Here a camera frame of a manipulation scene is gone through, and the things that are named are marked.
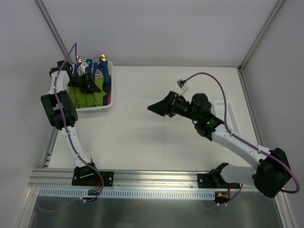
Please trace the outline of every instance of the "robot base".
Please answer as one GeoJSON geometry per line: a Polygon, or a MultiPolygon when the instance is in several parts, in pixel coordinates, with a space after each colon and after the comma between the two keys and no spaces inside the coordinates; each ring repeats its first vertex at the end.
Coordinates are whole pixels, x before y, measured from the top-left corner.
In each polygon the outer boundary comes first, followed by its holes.
{"type": "MultiPolygon", "coordinates": [[[[104,180],[104,187],[112,187],[114,181],[114,172],[100,171],[99,172],[104,180]]],[[[74,169],[74,175],[72,179],[73,186],[97,186],[99,184],[100,178],[94,170],[91,168],[76,167],[74,169]]]]}

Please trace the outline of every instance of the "white tray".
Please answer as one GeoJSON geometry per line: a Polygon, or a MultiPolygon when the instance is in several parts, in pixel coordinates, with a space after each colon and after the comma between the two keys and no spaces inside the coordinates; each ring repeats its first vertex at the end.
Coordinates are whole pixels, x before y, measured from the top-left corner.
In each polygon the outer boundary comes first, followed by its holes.
{"type": "MultiPolygon", "coordinates": [[[[222,121],[224,121],[224,113],[225,113],[224,101],[215,101],[213,103],[213,108],[215,111],[215,116],[221,119],[222,121]]],[[[240,133],[237,125],[237,120],[234,116],[232,103],[230,101],[227,101],[227,124],[229,129],[236,131],[237,133],[240,133]]]]}
{"type": "Polygon", "coordinates": [[[112,106],[113,99],[114,99],[114,77],[113,77],[113,63],[108,60],[108,69],[109,74],[111,76],[111,102],[108,105],[105,106],[98,106],[98,107],[90,107],[90,108],[77,108],[77,112],[87,112],[87,111],[95,111],[100,109],[106,109],[112,106]]]}

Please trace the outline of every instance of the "cable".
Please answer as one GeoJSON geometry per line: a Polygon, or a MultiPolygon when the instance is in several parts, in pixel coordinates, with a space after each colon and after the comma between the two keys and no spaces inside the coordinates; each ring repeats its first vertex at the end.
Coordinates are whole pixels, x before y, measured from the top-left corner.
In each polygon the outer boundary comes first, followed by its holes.
{"type": "Polygon", "coordinates": [[[224,194],[229,193],[229,195],[230,195],[231,185],[230,185],[230,183],[228,183],[228,185],[229,185],[228,190],[224,194]]]}
{"type": "Polygon", "coordinates": [[[217,84],[219,85],[221,91],[222,91],[222,94],[223,94],[223,98],[224,98],[224,106],[225,106],[225,111],[224,111],[224,124],[225,124],[225,128],[226,130],[229,132],[230,135],[232,135],[233,137],[235,137],[236,139],[240,140],[241,142],[245,143],[246,145],[250,146],[252,149],[260,152],[261,154],[275,160],[277,163],[279,163],[280,165],[282,165],[286,170],[287,172],[290,174],[290,176],[294,179],[294,182],[295,182],[295,185],[296,185],[296,189],[294,191],[289,191],[289,190],[281,190],[282,192],[285,192],[285,193],[291,193],[291,194],[296,194],[300,191],[300,183],[299,181],[297,180],[296,176],[294,175],[294,173],[291,171],[291,169],[285,164],[283,163],[281,160],[277,159],[276,157],[272,156],[271,154],[268,154],[266,153],[265,151],[261,151],[259,150],[256,146],[252,145],[251,143],[247,142],[246,140],[240,138],[239,136],[233,134],[231,132],[231,130],[229,129],[228,127],[228,124],[227,124],[227,101],[226,101],[226,96],[225,96],[225,92],[224,92],[224,89],[221,85],[221,83],[214,77],[212,76],[211,74],[208,74],[208,73],[205,73],[205,72],[198,72],[190,77],[188,77],[186,80],[184,80],[184,82],[187,82],[189,81],[190,79],[192,79],[193,77],[197,76],[197,75],[207,75],[209,77],[212,77],[216,82],[217,84]]]}
{"type": "Polygon", "coordinates": [[[206,210],[211,210],[211,209],[216,208],[216,207],[219,207],[219,206],[221,206],[221,205],[227,206],[231,201],[233,201],[233,200],[239,195],[239,193],[242,191],[242,189],[243,189],[243,184],[241,184],[241,187],[239,188],[239,190],[237,191],[237,193],[236,193],[228,202],[226,202],[226,203],[217,203],[217,204],[213,205],[213,206],[210,207],[210,208],[206,208],[206,207],[203,206],[201,203],[200,203],[200,205],[201,205],[204,209],[206,209],[206,210]]]}
{"type": "Polygon", "coordinates": [[[41,210],[42,212],[47,212],[47,213],[51,213],[51,212],[56,212],[56,211],[60,211],[61,209],[63,209],[63,208],[66,208],[68,205],[70,205],[72,202],[74,202],[74,201],[76,201],[76,200],[81,200],[81,198],[74,198],[74,199],[72,199],[71,201],[69,201],[66,205],[64,205],[64,206],[62,206],[62,207],[60,207],[60,208],[58,208],[58,209],[55,209],[55,210],[45,210],[45,209],[42,209],[40,206],[39,206],[39,204],[38,204],[38,202],[39,202],[39,199],[37,200],[37,202],[36,202],[36,207],[39,209],[39,210],[41,210]]]}
{"type": "Polygon", "coordinates": [[[97,192],[98,190],[100,190],[100,187],[101,187],[101,180],[99,180],[98,185],[95,188],[93,188],[93,192],[97,192]]]}
{"type": "Polygon", "coordinates": [[[76,54],[76,49],[77,49],[77,43],[74,43],[71,50],[69,51],[69,53],[67,54],[66,56],[66,59],[63,61],[61,67],[59,68],[59,70],[57,71],[57,76],[55,76],[55,80],[54,80],[54,95],[55,95],[55,98],[57,100],[57,103],[58,103],[58,106],[59,106],[59,109],[60,109],[60,112],[61,112],[61,116],[62,116],[62,120],[63,120],[63,126],[66,130],[66,132],[69,132],[68,129],[67,129],[67,122],[66,122],[66,118],[65,118],[65,115],[63,113],[63,108],[62,108],[62,104],[60,102],[60,99],[57,95],[57,80],[58,80],[58,77],[59,77],[59,74],[60,74],[60,71],[62,70],[63,66],[65,65],[65,63],[67,62],[67,59],[69,58],[70,54],[72,53],[73,49],[75,47],[75,57],[76,57],[76,61],[77,61],[77,54],[76,54]]]}

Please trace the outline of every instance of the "pink object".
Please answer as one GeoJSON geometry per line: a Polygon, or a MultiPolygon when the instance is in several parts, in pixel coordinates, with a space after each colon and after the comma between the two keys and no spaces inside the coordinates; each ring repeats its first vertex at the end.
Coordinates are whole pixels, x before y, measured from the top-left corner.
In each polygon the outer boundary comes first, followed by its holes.
{"type": "Polygon", "coordinates": [[[111,103],[111,94],[112,94],[112,90],[111,90],[110,95],[109,95],[109,98],[108,98],[108,104],[111,103]]]}

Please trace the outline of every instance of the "black mounting bracket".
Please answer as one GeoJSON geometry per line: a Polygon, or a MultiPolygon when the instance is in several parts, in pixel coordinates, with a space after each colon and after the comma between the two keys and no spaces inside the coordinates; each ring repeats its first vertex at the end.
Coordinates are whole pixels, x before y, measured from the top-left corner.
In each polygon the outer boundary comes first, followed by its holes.
{"type": "MultiPolygon", "coordinates": [[[[104,180],[104,187],[112,187],[114,181],[114,172],[110,171],[100,171],[99,172],[104,180]]],[[[100,177],[97,173],[91,168],[76,167],[74,169],[74,175],[72,179],[73,186],[97,186],[99,184],[100,177]]]]}
{"type": "MultiPolygon", "coordinates": [[[[78,120],[78,115],[73,102],[67,92],[63,90],[57,93],[59,100],[63,106],[63,113],[66,119],[67,126],[74,127],[78,120]]],[[[53,127],[61,130],[64,127],[63,119],[60,110],[57,108],[58,102],[54,94],[46,94],[40,98],[48,120],[53,127]]]]}
{"type": "MultiPolygon", "coordinates": [[[[284,151],[275,148],[273,151],[270,150],[270,154],[290,168],[284,151]]],[[[265,196],[274,198],[291,179],[291,176],[281,164],[270,157],[261,159],[259,162],[256,174],[253,175],[254,184],[265,196]]]]}
{"type": "MultiPolygon", "coordinates": [[[[228,163],[221,163],[217,168],[211,170],[209,173],[198,173],[198,187],[199,189],[228,189],[229,184],[221,177],[221,170],[228,165],[228,163]]],[[[239,189],[239,183],[230,183],[231,189],[239,189]]]]}

